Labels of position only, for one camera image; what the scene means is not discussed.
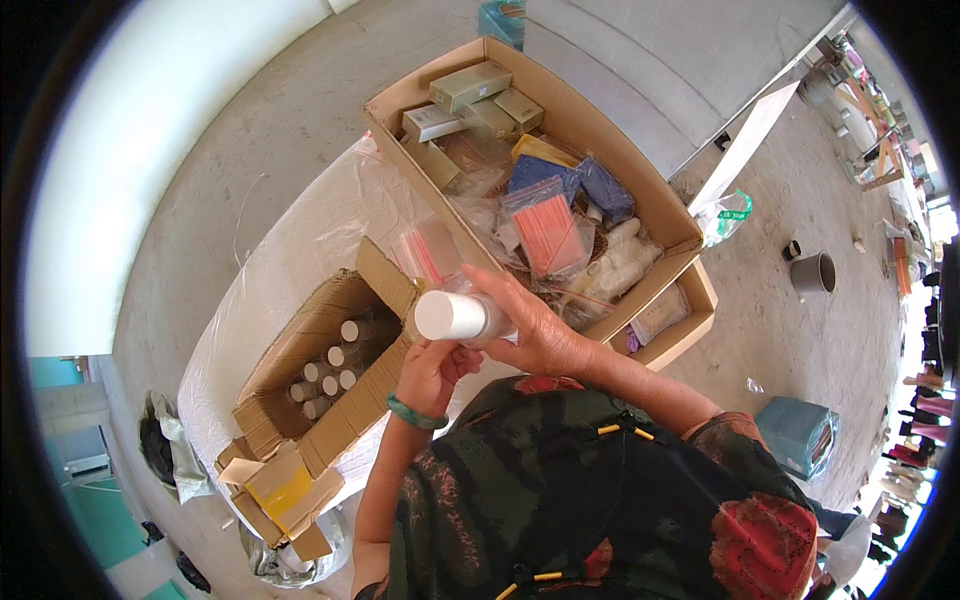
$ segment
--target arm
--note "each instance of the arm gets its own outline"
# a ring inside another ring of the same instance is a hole
[[[483,358],[456,342],[414,344],[403,361],[396,399],[421,415],[438,419],[446,412],[453,386],[469,372],[479,372]],[[383,580],[390,565],[396,501],[404,471],[426,448],[433,432],[390,415],[376,460],[360,500],[353,534],[353,586],[350,597]]]
[[[723,412],[684,384],[576,333],[510,274],[494,275],[470,265],[463,266],[463,273],[496,301],[519,332],[516,344],[503,339],[480,342],[494,360],[532,374],[567,375],[590,383],[645,411],[678,436]]]

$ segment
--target green bangle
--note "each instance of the green bangle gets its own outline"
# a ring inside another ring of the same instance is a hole
[[[407,421],[418,429],[443,429],[450,422],[450,417],[444,415],[441,419],[431,419],[421,415],[403,402],[396,399],[396,394],[390,392],[387,394],[387,406],[391,412]]]

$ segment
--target person's right hand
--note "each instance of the person's right hand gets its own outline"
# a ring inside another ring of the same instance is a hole
[[[516,344],[503,338],[470,341],[472,347],[484,350],[493,360],[534,375],[581,378],[602,352],[602,346],[568,327],[509,273],[493,274],[468,264],[462,271],[516,326]]]

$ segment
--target white string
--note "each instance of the white string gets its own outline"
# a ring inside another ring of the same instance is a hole
[[[253,188],[256,187],[256,183],[266,176],[266,173],[261,173],[259,177],[253,180],[253,184],[250,186],[250,189],[247,190],[247,195],[243,197],[243,203],[240,204],[240,214],[237,215],[237,226],[233,228],[233,260],[237,261],[238,269],[243,269],[243,265],[240,264],[240,257],[237,256],[237,231],[240,230],[240,219],[243,218],[243,209],[247,207],[247,198],[250,197],[250,193],[253,192]]]

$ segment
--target hand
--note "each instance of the hand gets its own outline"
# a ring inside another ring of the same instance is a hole
[[[472,265],[464,265],[462,271],[470,283],[493,298],[518,331],[516,344],[502,338],[470,341],[493,360],[534,375],[581,378],[603,352],[600,344],[568,327],[509,273],[495,275]]]
[[[480,372],[483,356],[456,340],[419,340],[407,351],[396,384],[396,399],[425,417],[439,419],[461,377]]]

